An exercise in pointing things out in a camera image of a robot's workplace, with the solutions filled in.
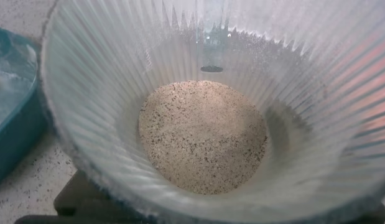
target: clear plastic bowl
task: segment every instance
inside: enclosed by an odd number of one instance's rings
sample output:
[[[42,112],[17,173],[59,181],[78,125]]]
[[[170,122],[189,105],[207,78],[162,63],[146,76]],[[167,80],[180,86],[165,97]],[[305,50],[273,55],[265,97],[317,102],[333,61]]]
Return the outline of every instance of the clear plastic bowl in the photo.
[[[385,1],[60,1],[45,93],[77,167],[168,223],[335,222],[385,194]],[[145,98],[212,80],[264,114],[251,180],[198,195],[165,180],[139,142]]]

